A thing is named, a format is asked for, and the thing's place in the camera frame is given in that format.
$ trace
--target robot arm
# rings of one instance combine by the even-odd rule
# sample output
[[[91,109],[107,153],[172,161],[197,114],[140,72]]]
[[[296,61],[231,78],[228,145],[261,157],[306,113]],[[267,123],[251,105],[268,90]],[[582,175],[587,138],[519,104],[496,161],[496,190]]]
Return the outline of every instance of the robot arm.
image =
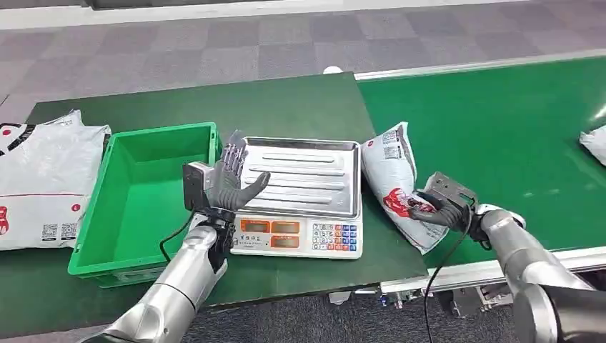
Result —
[[[181,249],[162,275],[128,312],[104,330],[125,342],[179,342],[202,302],[227,270],[211,264],[217,229],[196,214]]]
[[[514,295],[515,328],[521,343],[606,342],[606,292],[596,292],[568,271],[524,229],[522,217],[493,205],[476,206],[474,192],[439,172],[419,195],[438,211],[412,212],[413,219],[455,231],[469,225],[471,238],[496,252]]]

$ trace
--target green plastic crate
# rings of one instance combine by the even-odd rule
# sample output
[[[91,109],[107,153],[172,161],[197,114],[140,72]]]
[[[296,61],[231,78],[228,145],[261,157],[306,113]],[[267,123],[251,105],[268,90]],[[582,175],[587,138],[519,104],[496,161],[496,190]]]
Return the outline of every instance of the green plastic crate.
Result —
[[[213,164],[215,123],[122,132],[109,140],[68,272],[100,287],[155,280],[166,261],[159,242],[187,220],[182,165]],[[185,235],[166,244],[174,254]]]

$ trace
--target red graphic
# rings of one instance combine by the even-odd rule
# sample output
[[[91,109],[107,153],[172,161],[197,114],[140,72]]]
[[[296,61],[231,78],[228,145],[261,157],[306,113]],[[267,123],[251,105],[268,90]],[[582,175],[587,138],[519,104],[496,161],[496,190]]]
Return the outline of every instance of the red graphic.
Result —
[[[5,206],[0,206],[0,236],[9,231],[9,221],[6,219],[8,209]]]
[[[398,216],[409,218],[409,209],[418,209],[423,212],[435,212],[432,205],[425,204],[416,200],[412,195],[406,195],[401,188],[394,188],[392,191],[383,198],[383,204],[392,211],[396,212]]]

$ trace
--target digital weighing scale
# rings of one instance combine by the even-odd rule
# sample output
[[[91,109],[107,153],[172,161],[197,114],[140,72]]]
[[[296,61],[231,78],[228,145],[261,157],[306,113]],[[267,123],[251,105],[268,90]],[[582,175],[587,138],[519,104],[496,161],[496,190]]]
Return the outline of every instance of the digital weighing scale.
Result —
[[[355,141],[246,137],[242,187],[267,188],[236,216],[232,254],[358,259],[360,147]]]

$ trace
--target scale display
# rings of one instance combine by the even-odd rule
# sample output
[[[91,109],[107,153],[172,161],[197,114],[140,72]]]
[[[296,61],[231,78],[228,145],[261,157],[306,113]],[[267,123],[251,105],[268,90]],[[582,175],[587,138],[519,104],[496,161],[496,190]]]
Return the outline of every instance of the scale display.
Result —
[[[362,216],[356,219],[236,216],[232,254],[358,259]]]

